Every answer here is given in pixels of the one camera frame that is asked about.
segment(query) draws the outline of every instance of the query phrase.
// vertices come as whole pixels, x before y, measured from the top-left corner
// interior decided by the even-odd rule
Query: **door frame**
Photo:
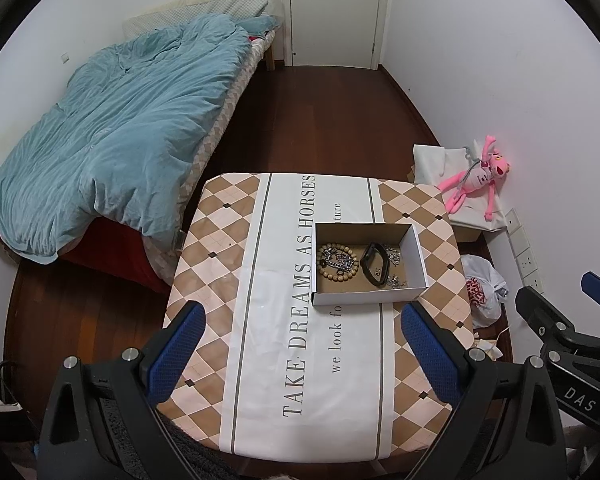
[[[293,66],[293,13],[291,0],[282,0],[285,6],[285,24],[283,36],[285,40],[285,65]],[[384,25],[386,23],[387,6],[389,0],[378,0],[377,19],[375,22],[374,49],[371,56],[371,70],[377,70],[382,52],[382,40],[384,39]]]

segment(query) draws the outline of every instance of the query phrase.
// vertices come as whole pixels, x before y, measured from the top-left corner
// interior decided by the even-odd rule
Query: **red bedsheet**
[[[151,267],[142,245],[142,235],[135,229],[108,218],[94,219],[80,243],[60,257],[74,264],[140,283],[155,292],[168,294],[171,290]]]

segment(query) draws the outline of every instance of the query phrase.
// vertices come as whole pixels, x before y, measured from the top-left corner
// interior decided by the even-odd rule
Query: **wooden bed leg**
[[[273,45],[267,48],[264,53],[264,60],[267,63],[267,72],[273,72],[275,70],[275,60],[273,59]]]

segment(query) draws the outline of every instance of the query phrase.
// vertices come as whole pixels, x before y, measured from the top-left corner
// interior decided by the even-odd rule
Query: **wall socket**
[[[540,294],[543,294],[544,285],[542,285],[542,280],[540,279],[538,264],[531,251],[529,238],[526,236],[526,231],[515,209],[511,209],[504,218],[506,218],[508,241],[511,244],[511,250],[513,251],[513,256],[515,256],[515,263],[520,271],[522,283],[524,286],[532,286]]]
[[[504,219],[506,220],[506,230],[509,234],[512,234],[522,225],[520,219],[517,217],[515,209],[511,209],[506,216],[504,216]]]
[[[523,278],[538,270],[538,264],[535,262],[535,257],[530,247],[516,257],[515,261],[517,262],[517,268],[520,269],[520,276]]]
[[[531,274],[526,276],[522,280],[524,286],[532,286],[535,290],[537,290],[540,294],[544,294],[544,286],[542,285],[542,280],[540,279],[540,271],[534,270]]]

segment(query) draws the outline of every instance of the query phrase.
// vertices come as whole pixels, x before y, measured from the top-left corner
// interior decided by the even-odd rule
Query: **cardboard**
[[[389,274],[396,274],[403,288],[375,287],[369,282],[362,269],[347,282],[333,282],[318,273],[315,258],[311,264],[311,299],[314,306],[393,303],[415,300],[431,285],[427,276],[422,247],[413,224],[372,224],[372,223],[320,223],[313,227],[312,254],[327,243],[348,246],[357,259],[362,256],[369,243],[377,242],[385,246],[399,247],[400,265],[391,265]],[[371,269],[381,268],[382,259],[376,255]]]

